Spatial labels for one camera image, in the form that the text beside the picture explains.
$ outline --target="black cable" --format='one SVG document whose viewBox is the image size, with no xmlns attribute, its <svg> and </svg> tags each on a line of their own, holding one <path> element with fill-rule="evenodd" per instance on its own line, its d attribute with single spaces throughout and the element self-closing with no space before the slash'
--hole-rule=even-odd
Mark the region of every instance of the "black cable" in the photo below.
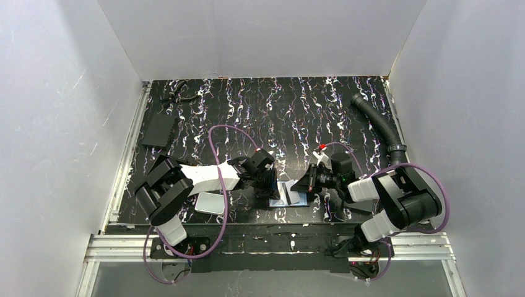
<svg viewBox="0 0 525 297">
<path fill-rule="evenodd" d="M 355 268 L 355 269 L 359 270 L 361 272 L 361 276 L 364 277 L 364 278 L 372 277 L 371 275 L 368 275 L 368 273 L 366 273 L 364 270 L 362 270 L 361 268 L 359 268 L 357 266 L 354 266 L 354 265 L 351 264 L 350 268 Z"/>
<path fill-rule="evenodd" d="M 181 272 L 179 272 L 179 274 L 175 277 L 175 279 L 174 279 L 173 281 L 176 281 L 177 278 L 179 278 L 180 275 L 181 275 L 182 273 L 184 273 L 184 272 L 189 272 L 189 271 L 190 271 L 190 269 L 184 269 L 184 270 L 182 270 Z"/>
<path fill-rule="evenodd" d="M 191 97 L 187 97 L 187 98 L 180 98 L 180 99 L 175 99 L 175 102 L 188 102 L 188 101 L 192 101 L 192 100 L 195 100 L 197 98 L 199 98 L 199 94 L 195 94 L 195 96 L 191 96 Z"/>
<path fill-rule="evenodd" d="M 332 256 L 332 257 L 336 258 L 335 255 L 337 255 L 338 253 L 340 253 L 340 252 L 343 250 L 343 248 L 345 248 L 345 247 L 350 243 L 350 240 L 349 240 L 349 239 L 345 239 L 344 241 L 345 241 L 345 243 L 344 243 L 344 244 L 343 244 L 338 250 L 336 250 L 336 251 L 333 251 L 333 250 L 332 250 L 334 246 L 331 246 L 331 247 L 327 248 L 326 251 L 325 251 L 325 255 L 327 255 L 327 256 Z"/>
</svg>

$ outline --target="black wire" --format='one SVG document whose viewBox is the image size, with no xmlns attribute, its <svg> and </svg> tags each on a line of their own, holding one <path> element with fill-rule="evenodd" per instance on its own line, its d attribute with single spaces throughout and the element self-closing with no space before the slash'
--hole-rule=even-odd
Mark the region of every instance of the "black wire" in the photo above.
<svg viewBox="0 0 525 297">
<path fill-rule="evenodd" d="M 357 266 L 355 266 L 355 265 L 350 264 L 350 267 L 359 270 L 363 275 L 368 275 L 368 276 L 365 277 L 365 278 L 372 277 L 371 275 L 369 275 L 368 273 L 366 273 L 364 270 L 362 270 L 361 268 L 359 268 L 359 267 L 357 267 Z"/>
<path fill-rule="evenodd" d="M 350 240 L 349 239 L 345 239 L 345 243 L 338 250 L 333 251 L 331 248 L 333 248 L 334 246 L 331 246 L 330 248 L 326 249 L 325 253 L 326 253 L 327 256 L 332 256 L 332 257 L 336 258 L 336 255 L 338 253 L 340 253 L 343 250 L 343 248 L 345 248 L 349 243 L 350 243 Z"/>
<path fill-rule="evenodd" d="M 179 272 L 179 274 L 175 277 L 175 279 L 174 279 L 173 281 L 176 281 L 177 278 L 179 278 L 179 276 L 180 276 L 182 273 L 184 273 L 184 272 L 189 272 L 189 271 L 190 271 L 190 269 L 184 269 L 184 270 L 182 270 L 181 272 Z"/>
<path fill-rule="evenodd" d="M 350 271 L 351 271 L 352 273 L 356 274 L 356 275 L 359 276 L 359 277 L 369 278 L 369 277 L 367 277 L 366 274 L 364 274 L 364 272 L 358 272 L 358 271 L 354 271 L 354 270 L 352 270 L 352 269 L 350 269 Z"/>
<path fill-rule="evenodd" d="M 177 102 L 188 102 L 188 101 L 192 101 L 192 100 L 195 100 L 195 99 L 199 98 L 199 96 L 200 96 L 199 94 L 195 94 L 195 96 L 175 99 L 175 101 L 177 101 Z"/>
</svg>

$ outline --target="black speckled table surface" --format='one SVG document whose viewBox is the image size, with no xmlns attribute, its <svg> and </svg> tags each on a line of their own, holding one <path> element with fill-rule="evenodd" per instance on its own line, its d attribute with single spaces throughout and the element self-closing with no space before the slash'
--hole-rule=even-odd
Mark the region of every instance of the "black speckled table surface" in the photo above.
<svg viewBox="0 0 525 297">
<path fill-rule="evenodd" d="M 316 161 L 312 151 L 319 144 L 332 141 L 341 141 L 354 150 L 363 174 L 388 166 L 383 139 L 363 114 L 349 107 L 352 95 L 361 93 L 394 124 L 381 77 L 189 80 L 181 90 L 181 97 L 190 97 L 196 92 L 202 96 L 191 102 L 163 106 L 161 99 L 167 97 L 175 85 L 176 80 L 152 82 L 117 223 L 147 224 L 132 190 L 160 153 L 199 165 L 215 164 L 207 134 L 209 128 L 217 124 L 236 126 L 251 135 L 275 157 L 280 180 L 303 176 L 308 164 Z M 165 151 L 141 145 L 144 131 L 155 113 L 179 117 L 173 142 Z M 250 141 L 234 131 L 216 129 L 214 141 L 221 161 L 251 156 L 254 152 Z M 327 153 L 343 150 L 331 147 Z M 309 207 L 269 209 L 266 201 L 255 199 L 252 189 L 233 191 L 228 222 L 360 223 L 369 218 L 368 214 L 343 204 L 335 192 L 323 192 L 314 198 Z M 179 212 L 183 223 L 222 222 L 222 217 L 195 212 L 196 199 L 196 196 L 188 198 Z"/>
</svg>

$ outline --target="white panel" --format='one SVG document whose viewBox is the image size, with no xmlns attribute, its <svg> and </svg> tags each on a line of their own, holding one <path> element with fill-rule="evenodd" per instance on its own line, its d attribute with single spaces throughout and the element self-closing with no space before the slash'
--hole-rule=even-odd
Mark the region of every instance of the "white panel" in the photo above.
<svg viewBox="0 0 525 297">
<path fill-rule="evenodd" d="M 0 295 L 74 296 L 141 81 L 96 1 L 0 7 Z"/>
<path fill-rule="evenodd" d="M 468 296 L 522 296 L 525 3 L 428 1 L 391 74 L 412 161 L 452 199 Z"/>
<path fill-rule="evenodd" d="M 215 0 L 222 76 L 388 75 L 425 0 Z"/>
<path fill-rule="evenodd" d="M 219 76 L 212 0 L 99 0 L 142 80 Z"/>
<path fill-rule="evenodd" d="M 142 80 L 388 75 L 425 0 L 99 0 Z"/>
</svg>

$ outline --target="purple cable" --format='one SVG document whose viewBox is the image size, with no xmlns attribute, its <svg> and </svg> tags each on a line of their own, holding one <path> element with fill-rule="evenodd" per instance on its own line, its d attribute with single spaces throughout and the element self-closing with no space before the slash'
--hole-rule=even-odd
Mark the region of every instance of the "purple cable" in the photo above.
<svg viewBox="0 0 525 297">
<path fill-rule="evenodd" d="M 447 195 L 447 193 L 445 191 L 445 186 L 441 183 L 441 181 L 438 179 L 437 176 L 435 176 L 432 172 L 430 172 L 430 170 L 426 169 L 423 166 L 412 164 L 412 163 L 400 163 L 400 164 L 392 165 L 392 166 L 389 166 L 389 167 L 387 167 L 385 169 L 379 170 L 378 172 L 372 174 L 372 176 L 374 176 L 376 174 L 380 174 L 380 173 L 385 173 L 385 172 L 388 172 L 390 170 L 394 170 L 394 169 L 399 168 L 399 167 L 412 167 L 412 168 L 419 169 L 419 170 L 423 171 L 424 173 L 426 173 L 430 178 L 432 178 L 434 180 L 434 182 L 436 182 L 436 184 L 438 185 L 438 188 L 440 188 L 441 194 L 443 195 L 443 202 L 445 203 L 445 217 L 443 218 L 443 222 L 441 222 L 441 225 L 438 228 L 435 228 L 434 230 L 424 230 L 424 229 L 420 229 L 420 228 L 410 228 L 410 231 L 415 231 L 415 232 L 424 233 L 424 234 L 434 234 L 434 233 L 437 233 L 437 232 L 443 230 L 443 228 L 448 223 L 448 218 L 450 217 L 450 200 L 448 199 L 448 195 Z"/>
<path fill-rule="evenodd" d="M 357 165 L 357 168 L 359 169 L 359 173 L 361 173 L 361 176 L 363 176 L 363 170 L 361 169 L 361 165 L 359 165 L 359 162 L 357 161 L 357 158 L 354 155 L 354 150 L 352 150 L 350 147 L 346 146 L 342 142 L 337 142 L 337 141 L 330 142 L 330 143 L 326 144 L 326 146 L 332 145 L 332 144 L 342 145 L 351 154 L 352 158 L 354 158 L 354 161 L 355 161 L 355 164 Z"/>
<path fill-rule="evenodd" d="M 390 262 L 392 261 L 392 251 L 390 250 L 390 244 L 386 240 L 380 240 L 380 242 L 386 244 L 386 249 L 388 250 L 388 260 L 386 261 L 386 266 L 384 267 L 383 271 L 381 271 L 381 273 L 379 273 L 375 278 L 371 278 L 371 281 L 381 278 L 388 270 L 388 267 L 390 267 Z"/>
<path fill-rule="evenodd" d="M 229 125 L 216 125 L 216 126 L 213 126 L 213 127 L 210 128 L 210 131 L 208 131 L 208 141 L 210 142 L 210 146 L 212 147 L 212 152 L 214 154 L 215 162 L 217 162 L 217 165 L 220 164 L 220 160 L 219 160 L 219 156 L 217 155 L 217 151 L 215 149 L 215 145 L 214 145 L 213 140 L 212 140 L 212 131 L 215 128 L 219 128 L 219 127 L 232 128 L 232 129 L 235 129 L 235 130 L 241 132 L 242 134 L 247 136 L 247 138 L 255 146 L 255 149 L 256 150 L 258 149 L 257 144 L 255 143 L 253 138 L 251 138 L 245 131 L 242 131 L 241 129 L 239 129 L 237 127 L 233 127 L 233 126 L 229 126 Z M 215 240 L 215 242 L 212 244 L 212 246 L 206 252 L 203 252 L 202 254 L 199 254 L 199 255 L 196 255 L 196 256 L 184 255 L 183 253 L 181 253 L 181 252 L 177 251 L 176 249 L 174 249 L 168 243 L 166 238 L 164 238 L 164 236 L 161 234 L 161 232 L 157 229 L 157 233 L 158 233 L 160 239 L 162 240 L 162 242 L 164 243 L 164 245 L 166 245 L 166 247 L 172 253 L 174 253 L 175 255 L 177 255 L 179 257 L 182 257 L 182 258 L 185 258 L 185 259 L 199 259 L 199 258 L 208 256 L 217 247 L 217 245 L 219 244 L 220 240 L 222 239 L 222 236 L 224 235 L 224 231 L 226 230 L 226 221 L 228 220 L 228 203 L 229 203 L 229 201 L 228 201 L 228 195 L 226 194 L 226 185 L 224 185 L 224 179 L 222 177 L 222 173 L 220 172 L 220 168 L 217 168 L 217 171 L 219 172 L 219 181 L 220 181 L 220 185 L 222 186 L 222 195 L 224 196 L 224 214 L 223 214 L 222 226 L 220 227 L 219 235 L 218 235 L 217 239 Z"/>
<path fill-rule="evenodd" d="M 184 280 L 186 277 L 188 277 L 189 274 L 185 275 L 184 277 L 182 278 L 179 278 L 177 280 L 172 280 L 172 281 L 168 281 L 168 280 L 161 280 L 160 278 L 156 277 L 154 274 L 153 274 L 153 271 L 151 271 L 151 269 L 149 268 L 149 265 L 147 265 L 147 261 L 146 261 L 146 246 L 147 246 L 147 241 L 149 239 L 149 236 L 151 235 L 151 231 L 153 230 L 153 226 L 149 227 L 149 230 L 148 230 L 148 233 L 146 234 L 146 240 L 144 241 L 144 248 L 142 250 L 142 260 L 144 261 L 144 266 L 146 267 L 146 270 L 148 271 L 149 275 L 156 281 L 158 281 L 159 283 L 163 283 L 165 285 L 171 285 L 172 283 L 178 283 L 182 280 Z"/>
</svg>

